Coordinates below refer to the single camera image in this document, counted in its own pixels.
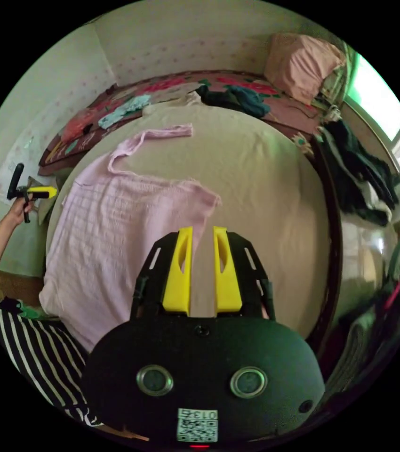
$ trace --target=wooden bed frame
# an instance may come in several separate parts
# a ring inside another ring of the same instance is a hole
[[[323,150],[313,136],[310,140],[314,159],[309,159],[319,174],[326,198],[328,221],[330,228],[330,251],[328,262],[327,288],[318,321],[307,338],[317,358],[324,353],[325,344],[330,334],[332,321],[338,304],[343,270],[343,231],[341,228],[340,208],[336,196],[335,185],[328,169]]]

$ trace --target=black and white striped sleeve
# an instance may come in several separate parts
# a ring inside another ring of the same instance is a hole
[[[87,353],[60,321],[32,320],[0,309],[0,344],[47,402],[79,422],[102,425],[90,415],[80,389]]]

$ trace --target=human hand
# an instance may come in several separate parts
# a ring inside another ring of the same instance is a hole
[[[32,193],[29,194],[29,200],[32,199]],[[23,213],[23,207],[26,204],[26,201],[24,198],[16,198],[15,201],[13,201],[12,207],[8,211],[6,215],[7,222],[10,223],[12,227],[17,227],[24,221],[24,213]],[[24,212],[30,212],[32,210],[32,207],[34,206],[33,202],[29,202],[29,204],[24,209]]]

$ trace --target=qr code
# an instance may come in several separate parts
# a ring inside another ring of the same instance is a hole
[[[180,408],[176,437],[178,441],[215,443],[217,442],[218,426],[217,410]]]

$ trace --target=wall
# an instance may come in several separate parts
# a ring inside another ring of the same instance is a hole
[[[46,122],[42,121],[42,112],[51,111],[52,106],[58,102],[57,99],[67,98],[68,93],[80,81],[86,78],[94,80],[99,73],[104,74],[107,79],[105,81],[112,80],[93,24],[75,30],[36,61],[14,86],[0,108],[0,167],[17,140],[22,137],[23,141],[24,135],[28,135],[25,131],[28,129],[29,134],[32,133],[30,124],[40,133],[39,145],[44,149],[57,133],[57,128],[72,116],[70,108],[81,108],[86,102],[93,100],[96,97],[95,89],[92,88],[85,99],[82,96],[86,93],[82,94],[78,90],[79,96],[73,95],[69,104],[64,106],[59,103],[57,108],[60,111],[52,115],[50,122],[47,119]],[[7,211],[8,206],[0,201],[0,220]],[[34,216],[29,225],[22,225],[13,234],[0,269],[28,276],[41,275],[44,250],[45,230],[37,225]]]
[[[95,22],[119,85],[202,69],[263,73],[272,33],[304,28],[328,34],[312,21],[263,1],[184,0],[182,4],[140,1]]]

